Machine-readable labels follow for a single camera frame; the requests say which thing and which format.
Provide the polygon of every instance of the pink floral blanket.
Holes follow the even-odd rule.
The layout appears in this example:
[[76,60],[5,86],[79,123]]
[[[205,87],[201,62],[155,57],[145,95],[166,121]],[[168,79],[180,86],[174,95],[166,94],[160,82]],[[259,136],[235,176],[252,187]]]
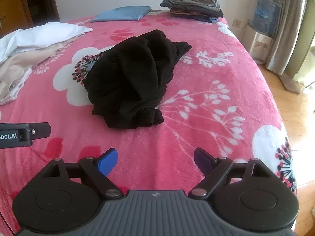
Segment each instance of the pink floral blanket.
[[[235,162],[257,157],[296,190],[291,152],[270,90],[226,20],[205,23],[151,12],[136,22],[73,23],[94,30],[33,70],[16,101],[0,107],[0,122],[48,122],[52,133],[33,146],[0,150],[0,233],[19,227],[12,199],[51,159],[77,162],[111,147],[119,153],[109,179],[127,189],[190,190],[203,178],[196,147]],[[159,108],[165,122],[136,130],[109,129],[82,80],[99,53],[132,36],[159,29],[193,48],[174,69]]]

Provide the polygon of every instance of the curtain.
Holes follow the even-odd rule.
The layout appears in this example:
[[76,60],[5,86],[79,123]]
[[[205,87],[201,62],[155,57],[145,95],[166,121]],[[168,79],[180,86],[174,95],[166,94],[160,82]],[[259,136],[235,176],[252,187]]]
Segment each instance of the curtain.
[[280,12],[266,68],[282,75],[297,41],[305,0],[275,0],[275,2],[279,4]]

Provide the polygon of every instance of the wall outlet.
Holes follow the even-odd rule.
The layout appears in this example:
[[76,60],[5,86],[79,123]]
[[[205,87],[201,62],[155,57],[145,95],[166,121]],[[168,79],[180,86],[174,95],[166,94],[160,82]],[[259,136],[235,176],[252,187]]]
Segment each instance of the wall outlet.
[[239,19],[234,19],[233,26],[239,28],[241,26],[241,21]]

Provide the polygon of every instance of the black garment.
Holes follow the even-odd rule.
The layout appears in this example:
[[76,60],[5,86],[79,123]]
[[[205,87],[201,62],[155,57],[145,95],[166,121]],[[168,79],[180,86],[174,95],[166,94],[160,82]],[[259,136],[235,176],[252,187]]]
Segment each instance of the black garment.
[[103,53],[83,80],[94,109],[110,128],[135,129],[164,121],[155,109],[179,59],[191,49],[162,31],[131,37]]
[[177,9],[177,10],[184,10],[184,11],[196,11],[199,12],[201,14],[204,15],[208,15],[211,17],[216,17],[216,18],[223,18],[223,12],[220,9],[219,12],[215,12],[212,10],[208,10],[202,7],[198,7],[198,6],[194,6],[194,5],[178,5],[178,4],[174,4],[171,3],[169,0],[164,0],[161,4],[161,7],[171,7],[173,9]]

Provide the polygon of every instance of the wooden cabinet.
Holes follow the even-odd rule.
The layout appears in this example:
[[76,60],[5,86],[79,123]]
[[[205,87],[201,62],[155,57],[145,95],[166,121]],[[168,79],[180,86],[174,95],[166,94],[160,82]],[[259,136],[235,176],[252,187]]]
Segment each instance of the wooden cabinet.
[[0,37],[29,27],[21,0],[0,0]]

